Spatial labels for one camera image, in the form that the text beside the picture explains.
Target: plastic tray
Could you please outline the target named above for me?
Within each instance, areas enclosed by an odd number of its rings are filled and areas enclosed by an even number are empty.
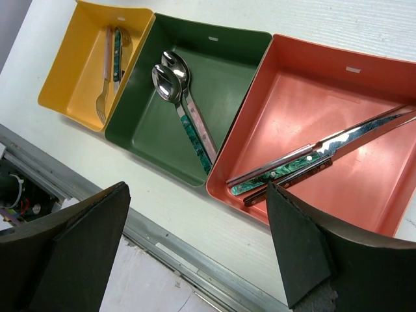
[[[219,149],[272,39],[265,32],[207,25],[155,14],[156,19],[105,131],[107,140],[194,187],[207,175],[173,104],[155,91],[151,69],[173,49],[191,71],[190,90]]]
[[[111,81],[106,102],[107,123],[154,20],[146,8],[121,8],[78,1],[57,57],[40,92],[41,106],[53,109],[94,131],[104,125],[96,112],[103,89],[105,34],[108,25],[121,26],[131,36],[133,52],[114,94]]]
[[[387,111],[415,103],[416,64],[275,35],[207,181],[214,198],[246,208],[226,180]],[[351,224],[394,235],[416,187],[416,122],[365,144],[288,190]]]

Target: metal frame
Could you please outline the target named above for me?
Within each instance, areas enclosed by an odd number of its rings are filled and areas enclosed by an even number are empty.
[[[84,200],[99,187],[0,125],[4,158],[31,179],[65,199]],[[290,311],[286,305],[232,273],[155,222],[130,208],[123,234],[154,258],[177,272],[204,298],[228,311]]]

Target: yellow tray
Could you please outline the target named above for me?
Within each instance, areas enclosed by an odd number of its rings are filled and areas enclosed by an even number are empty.
[[[57,57],[40,92],[39,105],[57,111],[93,131],[104,130],[154,19],[153,12],[146,8],[111,7],[78,0]],[[96,99],[103,89],[105,38],[109,25],[123,27],[130,34],[133,52],[116,94],[113,81],[110,83],[105,105],[107,123],[103,125],[96,112]]]

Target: white table surface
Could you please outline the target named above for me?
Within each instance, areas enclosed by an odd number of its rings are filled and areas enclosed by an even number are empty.
[[[416,62],[414,0],[102,0],[171,16],[255,29]],[[0,123],[101,188],[125,181],[131,206],[262,290],[286,302],[267,227],[150,169],[37,105],[76,6],[33,0],[0,75]],[[397,237],[416,241],[416,201]]]

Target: spoon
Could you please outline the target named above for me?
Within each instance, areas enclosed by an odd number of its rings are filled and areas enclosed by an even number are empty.
[[[190,71],[187,63],[177,53],[173,51],[165,51],[162,54],[162,64],[169,67],[179,79],[182,86],[183,96],[188,103],[187,107],[190,112],[190,117],[195,123],[196,130],[202,139],[202,144],[207,151],[209,159],[212,163],[214,163],[217,150],[213,138],[208,131],[207,125],[205,124],[202,115],[190,94]]]
[[[164,65],[155,65],[151,71],[151,78],[155,85],[157,93],[165,100],[173,103],[178,116],[181,118],[182,126],[187,132],[188,138],[194,147],[196,155],[200,159],[203,170],[209,173],[212,162],[209,160],[207,152],[204,150],[201,140],[196,134],[195,128],[189,117],[185,114],[181,105],[182,87],[179,79],[172,70]]]

